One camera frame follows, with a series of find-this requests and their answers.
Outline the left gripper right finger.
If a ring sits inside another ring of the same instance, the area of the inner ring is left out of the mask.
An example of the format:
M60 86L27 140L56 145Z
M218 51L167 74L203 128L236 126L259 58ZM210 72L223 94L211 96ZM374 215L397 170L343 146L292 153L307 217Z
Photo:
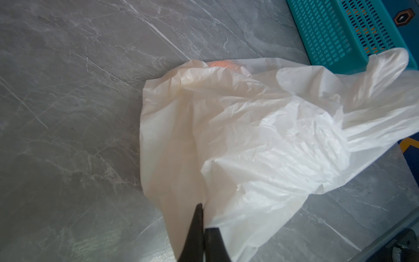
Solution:
M206 262L231 262L219 228L205 229Z

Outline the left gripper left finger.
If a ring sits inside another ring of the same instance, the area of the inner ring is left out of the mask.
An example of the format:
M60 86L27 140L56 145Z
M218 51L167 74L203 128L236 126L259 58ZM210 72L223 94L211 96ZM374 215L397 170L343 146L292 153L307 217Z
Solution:
M204 261L204 210L198 204L189 227L188 235L178 262Z

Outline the white plastic bag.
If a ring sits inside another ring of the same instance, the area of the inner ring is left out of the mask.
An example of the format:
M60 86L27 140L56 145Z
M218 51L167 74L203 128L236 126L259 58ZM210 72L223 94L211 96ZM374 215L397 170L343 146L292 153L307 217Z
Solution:
M419 130L419 73L406 49L335 74L284 59L191 60L147 80L140 118L145 196L176 258L198 204L231 260L249 261L312 194L335 190Z

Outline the teal plastic basket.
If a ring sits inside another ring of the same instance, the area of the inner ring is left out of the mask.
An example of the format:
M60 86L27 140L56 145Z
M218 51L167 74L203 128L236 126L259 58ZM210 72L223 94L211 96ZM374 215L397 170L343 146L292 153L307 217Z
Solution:
M418 1L290 0L287 2L311 65L335 74L365 71L369 58L393 48L419 64Z

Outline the orange fruit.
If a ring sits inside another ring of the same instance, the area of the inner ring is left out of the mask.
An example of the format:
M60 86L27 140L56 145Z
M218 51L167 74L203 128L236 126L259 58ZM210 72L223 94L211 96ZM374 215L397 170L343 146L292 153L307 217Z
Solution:
M208 62L207 65L209 67L222 67L222 68L226 68L229 69L231 71L235 71L235 72L241 72L241 65L238 65L232 61L229 60L223 60L223 61L212 61L212 62Z

